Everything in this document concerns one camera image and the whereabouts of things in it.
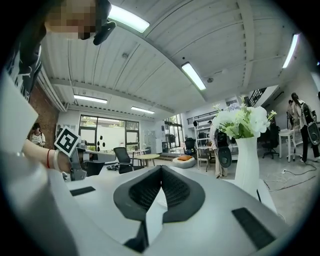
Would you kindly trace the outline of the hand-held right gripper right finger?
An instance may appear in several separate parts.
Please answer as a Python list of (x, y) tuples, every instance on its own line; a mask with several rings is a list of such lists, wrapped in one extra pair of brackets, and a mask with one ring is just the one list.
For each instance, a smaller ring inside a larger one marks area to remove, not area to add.
[(288, 231), (272, 210), (228, 181), (162, 167), (162, 251), (259, 251)]

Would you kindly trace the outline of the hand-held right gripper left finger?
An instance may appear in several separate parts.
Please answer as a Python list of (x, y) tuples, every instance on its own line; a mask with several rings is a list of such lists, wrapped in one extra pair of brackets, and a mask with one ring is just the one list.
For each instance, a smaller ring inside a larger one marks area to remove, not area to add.
[(147, 212), (162, 187), (162, 167), (92, 176), (67, 187), (80, 209), (120, 244), (143, 253), (150, 245)]

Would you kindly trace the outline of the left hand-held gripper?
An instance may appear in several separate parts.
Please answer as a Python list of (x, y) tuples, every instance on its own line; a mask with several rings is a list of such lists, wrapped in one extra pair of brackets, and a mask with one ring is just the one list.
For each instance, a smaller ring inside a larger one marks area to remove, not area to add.
[(59, 164), (59, 155), (67, 157), (70, 167), (69, 175), (71, 181), (84, 180), (90, 176), (99, 175), (105, 165), (116, 163), (114, 154), (101, 151), (87, 151), (87, 146), (81, 137), (75, 134), (69, 127), (65, 126), (56, 138), (54, 145), (56, 150), (53, 157), (54, 169), (63, 172)]

